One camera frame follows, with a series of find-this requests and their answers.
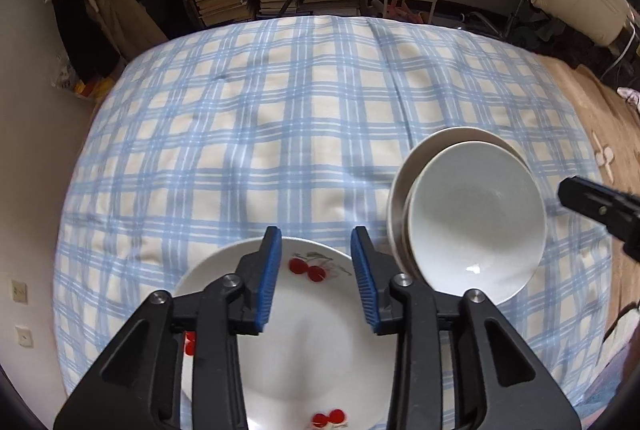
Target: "blue gripper pad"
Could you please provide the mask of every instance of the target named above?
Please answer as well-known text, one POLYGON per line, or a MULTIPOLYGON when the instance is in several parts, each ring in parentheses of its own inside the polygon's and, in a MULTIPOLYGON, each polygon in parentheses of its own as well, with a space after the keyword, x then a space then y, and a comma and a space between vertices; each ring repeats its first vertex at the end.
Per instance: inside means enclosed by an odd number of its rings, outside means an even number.
POLYGON ((353 270, 356 273, 364 317, 373 332, 378 333, 381 326, 380 312, 378 311, 378 294, 369 269, 369 260, 355 229, 351 232, 351 260, 353 262, 353 270))
POLYGON ((260 285, 258 285, 257 289, 255 306, 255 328, 261 333, 267 321, 269 321, 273 293, 276 288, 278 269, 280 268, 280 259, 282 257, 282 232, 279 228, 275 226, 269 226, 267 228, 258 252, 262 257, 264 257, 264 253, 266 253, 260 285))

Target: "wooden surface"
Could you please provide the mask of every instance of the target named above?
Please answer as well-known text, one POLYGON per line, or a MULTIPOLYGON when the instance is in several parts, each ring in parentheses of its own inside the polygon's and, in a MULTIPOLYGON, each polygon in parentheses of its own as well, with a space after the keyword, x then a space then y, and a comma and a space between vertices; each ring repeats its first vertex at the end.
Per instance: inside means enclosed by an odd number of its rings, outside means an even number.
MULTIPOLYGON (((616 92, 602 85, 585 66, 572 70, 562 61, 541 58, 560 90, 574 105, 594 150, 593 133, 603 146, 609 145, 613 149, 613 182, 602 168, 600 174, 603 184, 640 195, 638 114, 616 92)), ((639 299, 640 264, 626 256, 622 251, 622 243, 614 240, 607 327, 616 319, 620 309, 639 299)))

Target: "plaid fabric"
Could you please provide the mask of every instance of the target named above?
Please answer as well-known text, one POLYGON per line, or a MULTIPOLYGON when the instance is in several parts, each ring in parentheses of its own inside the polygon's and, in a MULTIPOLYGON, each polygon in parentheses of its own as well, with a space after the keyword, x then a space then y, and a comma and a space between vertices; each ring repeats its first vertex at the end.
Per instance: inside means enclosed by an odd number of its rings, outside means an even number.
MULTIPOLYGON (((536 177, 545 253, 500 308, 579 402, 602 340, 610 240, 556 199, 563 177, 599 180, 572 106, 519 48, 328 16, 200 32, 127 67, 62 215, 54 310, 66 388, 151 291, 171 291, 216 248, 267 225, 347 251, 363 224, 384 245, 394 173, 421 139, 456 125, 500 135, 536 177)), ((445 384, 450 420, 450 372, 445 384)))

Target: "red cherry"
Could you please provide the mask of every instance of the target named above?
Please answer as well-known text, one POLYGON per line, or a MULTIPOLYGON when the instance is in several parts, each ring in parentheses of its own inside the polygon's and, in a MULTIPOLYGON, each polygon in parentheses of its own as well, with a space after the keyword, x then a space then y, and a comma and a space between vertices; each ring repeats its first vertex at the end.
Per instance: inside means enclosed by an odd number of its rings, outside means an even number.
POLYGON ((329 412, 329 423, 331 424, 339 425, 340 423, 344 423, 345 419, 347 419, 347 416, 345 416, 344 412, 339 408, 329 412))
POLYGON ((322 282, 326 278, 326 271, 318 265, 311 266, 306 273, 311 282, 322 282))
POLYGON ((289 271, 296 275, 303 275, 309 269, 309 264, 301 258, 292 258, 289 260, 289 271))
POLYGON ((311 424, 316 428, 324 428, 328 422, 329 418, 321 413, 318 413, 311 418, 311 424))

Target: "screw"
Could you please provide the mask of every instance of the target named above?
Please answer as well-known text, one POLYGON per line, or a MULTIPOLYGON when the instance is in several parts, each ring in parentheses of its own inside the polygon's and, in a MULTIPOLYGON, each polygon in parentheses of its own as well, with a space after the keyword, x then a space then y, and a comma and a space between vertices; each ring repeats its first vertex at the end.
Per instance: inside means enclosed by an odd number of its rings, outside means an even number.
POLYGON ((152 304, 161 305, 164 304, 169 299, 169 293, 166 291, 154 291, 151 293, 151 297, 149 301, 152 304))
POLYGON ((469 298, 469 300, 471 300, 474 304, 484 302, 484 300, 486 299, 486 296, 480 289, 469 289, 469 291, 466 292, 466 297, 469 298))
POLYGON ((414 283, 414 281, 411 280, 411 277, 405 273, 398 273, 396 276, 394 276, 394 282, 400 287, 409 287, 412 283, 414 283))
POLYGON ((242 280, 236 274, 224 275, 222 277, 222 285, 225 287, 237 287, 241 282, 242 280))

